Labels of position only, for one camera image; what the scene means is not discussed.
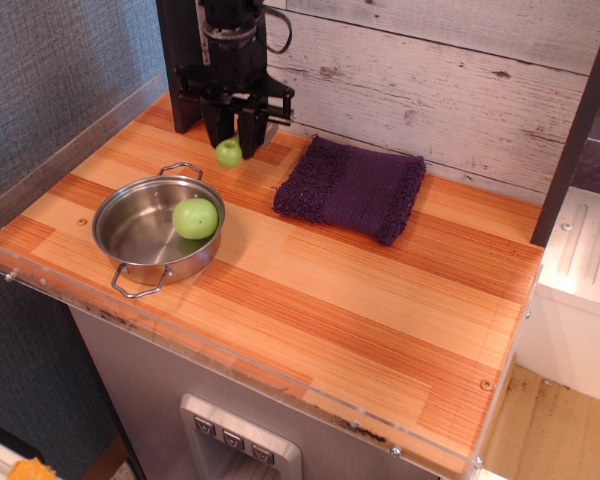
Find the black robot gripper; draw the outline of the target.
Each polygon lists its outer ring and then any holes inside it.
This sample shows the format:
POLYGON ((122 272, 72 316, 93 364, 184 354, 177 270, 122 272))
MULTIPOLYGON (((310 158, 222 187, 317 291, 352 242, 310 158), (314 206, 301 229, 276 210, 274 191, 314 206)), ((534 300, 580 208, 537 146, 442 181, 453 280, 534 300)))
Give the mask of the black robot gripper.
POLYGON ((244 159, 252 158, 264 143, 268 118, 285 125, 293 121, 295 91, 267 72, 269 48, 256 34, 245 38, 207 39, 209 62, 176 68, 178 97, 201 105, 209 141, 217 147, 238 135, 244 159))

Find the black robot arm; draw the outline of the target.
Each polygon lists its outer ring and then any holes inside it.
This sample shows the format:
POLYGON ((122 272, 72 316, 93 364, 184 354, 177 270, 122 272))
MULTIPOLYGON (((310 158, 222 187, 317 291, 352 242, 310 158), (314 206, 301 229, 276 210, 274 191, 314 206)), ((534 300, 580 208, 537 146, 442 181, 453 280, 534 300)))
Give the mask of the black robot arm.
POLYGON ((176 68, 179 98, 200 106, 210 143, 237 136, 248 159, 264 145, 268 124, 289 125, 295 91, 267 72, 266 15, 288 18, 262 1, 204 1, 202 63, 176 68))

